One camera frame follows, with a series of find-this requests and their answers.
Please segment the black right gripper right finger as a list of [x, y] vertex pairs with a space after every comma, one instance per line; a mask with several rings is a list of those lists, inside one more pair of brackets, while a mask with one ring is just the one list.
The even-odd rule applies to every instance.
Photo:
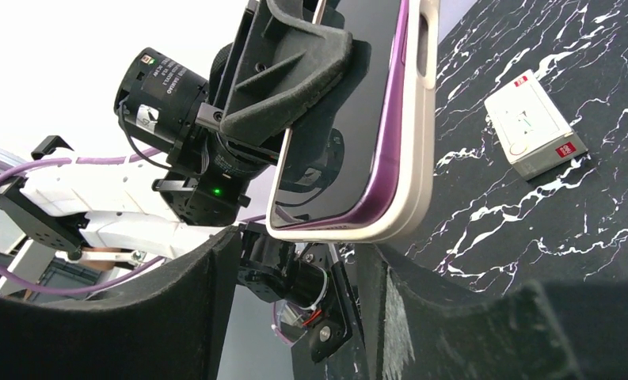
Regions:
[[356, 246], [373, 379], [578, 379], [546, 293], [489, 298], [377, 245]]

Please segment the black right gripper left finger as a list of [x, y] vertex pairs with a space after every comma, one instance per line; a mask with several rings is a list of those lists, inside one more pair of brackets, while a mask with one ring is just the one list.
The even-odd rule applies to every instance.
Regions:
[[242, 251], [236, 226], [88, 300], [0, 297], [0, 379], [214, 379]]

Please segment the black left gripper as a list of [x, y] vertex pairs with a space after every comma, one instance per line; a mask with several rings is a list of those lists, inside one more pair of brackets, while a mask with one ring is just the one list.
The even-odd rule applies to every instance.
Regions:
[[209, 79], [152, 47], [132, 61], [114, 101], [128, 140], [166, 154], [170, 172], [255, 177], [283, 130], [340, 80], [352, 34], [305, 20], [301, 1], [251, 1]]

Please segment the purple smartphone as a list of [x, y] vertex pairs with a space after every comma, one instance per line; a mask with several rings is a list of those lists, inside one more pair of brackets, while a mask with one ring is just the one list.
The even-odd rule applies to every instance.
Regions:
[[294, 233], [357, 229], [398, 185], [409, 4], [329, 1], [322, 24], [352, 34], [348, 68], [289, 132], [268, 224]]

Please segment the beige phone case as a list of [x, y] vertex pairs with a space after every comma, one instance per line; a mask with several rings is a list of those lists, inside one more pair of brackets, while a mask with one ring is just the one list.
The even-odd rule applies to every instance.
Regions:
[[409, 4], [402, 90], [402, 136], [398, 185], [385, 213], [372, 224], [357, 229], [314, 229], [288, 233], [268, 224], [273, 193], [279, 182], [286, 130], [276, 167], [265, 225], [269, 234], [297, 242], [379, 242], [407, 234], [423, 220], [432, 196], [436, 103], [436, 64], [439, 42], [440, 3], [406, 1]]

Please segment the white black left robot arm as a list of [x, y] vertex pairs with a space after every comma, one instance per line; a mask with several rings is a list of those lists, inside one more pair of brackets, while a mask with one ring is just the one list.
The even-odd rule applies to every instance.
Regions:
[[0, 374], [22, 376], [42, 367], [133, 376], [210, 378], [222, 355], [235, 286], [257, 267], [250, 253], [293, 257], [255, 222], [222, 228], [207, 240], [202, 229], [176, 222], [151, 198], [111, 186], [108, 196], [83, 200], [64, 193], [78, 211], [53, 215], [20, 192], [33, 161], [0, 176], [0, 205], [39, 241], [71, 249], [82, 226], [89, 243], [131, 246], [166, 259], [148, 263], [127, 282], [90, 290], [85, 301], [42, 306], [0, 296]]

